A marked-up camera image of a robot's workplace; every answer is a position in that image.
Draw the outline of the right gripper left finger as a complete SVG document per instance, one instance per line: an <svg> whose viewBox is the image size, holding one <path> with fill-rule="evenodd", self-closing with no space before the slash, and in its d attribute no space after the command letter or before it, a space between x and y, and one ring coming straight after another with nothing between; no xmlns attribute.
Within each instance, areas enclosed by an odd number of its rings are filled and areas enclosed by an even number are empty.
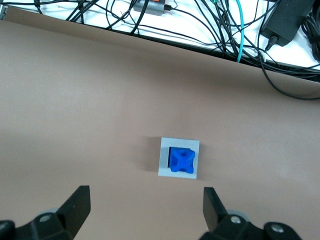
<svg viewBox="0 0 320 240"><path fill-rule="evenodd" d="M73 240L90 214L90 187L79 186L56 210L38 215L14 231L16 240Z"/></svg>

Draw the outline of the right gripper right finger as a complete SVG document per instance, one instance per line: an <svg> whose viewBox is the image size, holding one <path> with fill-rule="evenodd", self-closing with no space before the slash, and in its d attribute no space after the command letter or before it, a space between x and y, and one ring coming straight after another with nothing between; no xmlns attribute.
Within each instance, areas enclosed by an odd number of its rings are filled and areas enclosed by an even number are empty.
<svg viewBox="0 0 320 240"><path fill-rule="evenodd" d="M237 213L228 213L213 187L203 189L203 215L207 225L201 240L263 240L263 230Z"/></svg>

